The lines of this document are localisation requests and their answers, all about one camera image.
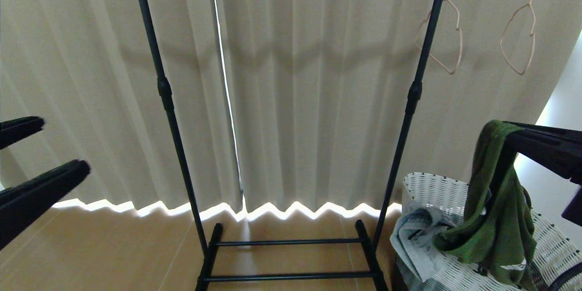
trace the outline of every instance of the green cloth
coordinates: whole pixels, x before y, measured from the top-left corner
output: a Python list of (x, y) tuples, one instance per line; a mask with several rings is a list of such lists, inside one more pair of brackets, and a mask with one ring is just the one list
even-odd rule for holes
[(536, 291), (530, 273), (536, 249), (531, 202), (513, 169), (517, 154), (503, 146), (507, 135), (518, 130), (498, 120), (485, 125), (473, 158), (464, 222), (432, 242), (460, 262), (478, 262), (501, 283)]

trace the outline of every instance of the clothing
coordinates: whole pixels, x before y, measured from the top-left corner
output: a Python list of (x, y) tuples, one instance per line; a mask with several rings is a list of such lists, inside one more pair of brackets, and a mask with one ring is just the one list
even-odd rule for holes
[(504, 146), (507, 135), (518, 130), (498, 120), (485, 125), (473, 158), (464, 222), (436, 235), (433, 244), (461, 262), (480, 263), (501, 283), (536, 291), (530, 272), (536, 249), (532, 205), (513, 169), (516, 152)]
[(411, 201), (396, 221), (390, 242), (410, 272), (424, 282), (442, 268), (445, 258), (432, 246), (432, 238), (450, 227), (453, 223), (441, 210)]

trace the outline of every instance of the beige curtain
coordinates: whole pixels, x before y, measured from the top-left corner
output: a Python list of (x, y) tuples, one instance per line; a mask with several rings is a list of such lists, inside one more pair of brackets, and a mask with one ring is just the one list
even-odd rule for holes
[[(214, 0), (150, 0), (200, 209), (241, 209)], [(137, 0), (2, 0), (2, 120), (46, 119), (2, 151), (14, 186), (74, 158), (93, 167), (67, 198), (188, 201)]]
[[(582, 0), (535, 0), (536, 55), (518, 76), (499, 39), (528, 0), (453, 1), (462, 13), (462, 65), (451, 76), (428, 64), (400, 177), (429, 171), (466, 180), (483, 124), (536, 121), (582, 27)], [(432, 0), (217, 3), (247, 208), (377, 208), (420, 54), (415, 32)], [(449, 66), (459, 48), (454, 24), (445, 5), (433, 53)], [(505, 38), (520, 67), (531, 25), (522, 11)]]

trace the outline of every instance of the vertical black pole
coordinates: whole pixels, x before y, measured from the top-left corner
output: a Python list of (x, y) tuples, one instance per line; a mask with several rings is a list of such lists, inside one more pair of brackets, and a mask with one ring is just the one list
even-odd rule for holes
[(150, 7), (147, 3), (147, 0), (139, 0), (139, 2), (141, 16), (143, 17), (145, 25), (145, 33), (147, 34), (147, 39), (150, 43), (151, 56), (154, 59), (156, 74), (158, 74), (158, 92), (160, 93), (160, 97), (162, 97), (166, 115), (168, 115), (168, 122), (170, 124), (170, 130), (172, 131), (174, 146), (176, 147), (178, 161), (180, 162), (181, 172), (184, 177), (184, 184), (186, 185), (186, 192), (190, 200), (190, 206), (192, 207), (192, 214), (194, 215), (196, 230), (198, 231), (198, 238), (200, 239), (200, 246), (202, 247), (202, 253), (206, 259), (208, 257), (208, 245), (206, 244), (206, 237), (204, 236), (204, 229), (202, 228), (202, 221), (200, 220), (198, 205), (196, 204), (196, 197), (192, 187), (192, 179), (190, 177), (188, 163), (186, 162), (186, 155), (184, 153), (184, 146), (181, 141), (180, 129), (178, 128), (178, 123), (176, 120), (176, 113), (174, 112), (172, 89), (170, 88), (170, 83), (168, 78), (166, 78), (164, 67), (162, 66), (162, 57), (160, 56), (160, 49), (158, 48), (158, 40), (156, 40), (156, 32), (154, 32), (154, 23), (151, 20)]
[(410, 130), (410, 123), (412, 122), (414, 111), (416, 110), (416, 104), (418, 103), (420, 94), (422, 93), (422, 76), (424, 76), (424, 69), (426, 68), (428, 55), (431, 51), (432, 39), (434, 38), (435, 31), (437, 30), (437, 21), (439, 14), (441, 13), (442, 2), (443, 0), (434, 0), (432, 3), (431, 17), (428, 21), (428, 26), (426, 27), (426, 36), (424, 36), (424, 43), (422, 44), (422, 51), (420, 52), (420, 59), (418, 60), (418, 67), (416, 68), (416, 75), (414, 76), (414, 81), (412, 82), (412, 85), (408, 91), (408, 102), (406, 103), (404, 121), (402, 122), (400, 137), (398, 138), (396, 152), (394, 153), (394, 159), (392, 161), (392, 167), (390, 169), (390, 175), (386, 185), (384, 202), (382, 203), (382, 209), (380, 210), (380, 218), (378, 218), (378, 226), (376, 226), (376, 232), (374, 233), (374, 242), (372, 242), (372, 248), (374, 251), (376, 251), (378, 248), (378, 243), (380, 242), (380, 233), (382, 232), (382, 226), (384, 225), (384, 219), (386, 218), (386, 211), (388, 210), (392, 189), (394, 188), (394, 184), (396, 182), (398, 167), (400, 166), (402, 154), (404, 152), (404, 146), (406, 144), (406, 137), (408, 136), (408, 131)]

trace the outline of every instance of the tile grout line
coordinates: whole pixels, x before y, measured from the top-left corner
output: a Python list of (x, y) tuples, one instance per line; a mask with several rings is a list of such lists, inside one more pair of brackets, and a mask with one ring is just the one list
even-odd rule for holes
[[(344, 219), (343, 219), (343, 217), (340, 216), (339, 223), (341, 225), (341, 231), (343, 232), (343, 237), (347, 239), (346, 228), (343, 225), (343, 222), (344, 222)], [(349, 260), (350, 260), (351, 270), (353, 271), (355, 269), (355, 267), (354, 267), (354, 261), (351, 259), (351, 252), (350, 252), (349, 243), (346, 243), (346, 251), (347, 251), (347, 258), (349, 258)], [(360, 284), (358, 283), (358, 279), (354, 279), (354, 281), (356, 283), (356, 291), (360, 291)]]
[(31, 235), (31, 236), (29, 237), (29, 239), (28, 239), (26, 242), (24, 242), (24, 243), (23, 243), (23, 245), (22, 245), (22, 246), (20, 246), (20, 248), (18, 248), (18, 250), (14, 251), (14, 253), (12, 254), (12, 256), (10, 256), (10, 258), (8, 258), (8, 260), (6, 260), (6, 261), (2, 261), (2, 260), (0, 260), (0, 261), (1, 261), (1, 262), (0, 262), (0, 268), (4, 267), (4, 265), (6, 265), (6, 263), (7, 263), (7, 262), (9, 262), (10, 260), (12, 260), (12, 258), (14, 258), (14, 256), (16, 256), (16, 254), (17, 254), (18, 252), (20, 252), (20, 251), (21, 251), (21, 250), (22, 250), (22, 249), (23, 249), (23, 248), (24, 248), (24, 247), (25, 247), (27, 244), (29, 244), (29, 242), (30, 242), (32, 239), (34, 239), (34, 238), (36, 237), (36, 235), (37, 235), (38, 233), (40, 233), (40, 231), (42, 231), (42, 229), (44, 229), (44, 228), (45, 228), (47, 225), (49, 225), (50, 223), (52, 223), (52, 221), (54, 221), (54, 220), (55, 220), (55, 218), (56, 218), (57, 216), (59, 216), (60, 214), (62, 214), (62, 212), (64, 212), (64, 210), (58, 210), (58, 214), (56, 214), (56, 215), (55, 215), (53, 218), (51, 218), (51, 219), (50, 219), (48, 222), (46, 222), (44, 225), (42, 225), (42, 226), (40, 227), (40, 229), (38, 229), (38, 231), (36, 231), (36, 233), (35, 233), (35, 234)]
[(176, 257), (178, 256), (181, 246), (184, 244), (184, 241), (188, 235), (188, 232), (190, 231), (190, 229), (192, 228), (192, 222), (190, 222), (190, 225), (188, 226), (188, 229), (186, 230), (186, 232), (184, 233), (184, 237), (182, 238), (182, 240), (180, 241), (180, 245), (177, 247), (176, 249), (176, 253), (174, 254), (174, 257), (172, 258), (172, 261), (170, 262), (170, 264), (168, 265), (168, 269), (166, 270), (166, 274), (164, 275), (164, 278), (162, 279), (162, 283), (160, 283), (160, 287), (158, 288), (158, 291), (160, 291), (162, 289), (162, 287), (164, 286), (164, 282), (166, 282), (166, 278), (168, 277), (168, 274), (170, 272), (170, 269), (172, 269), (172, 266), (174, 265), (174, 262), (176, 261)]

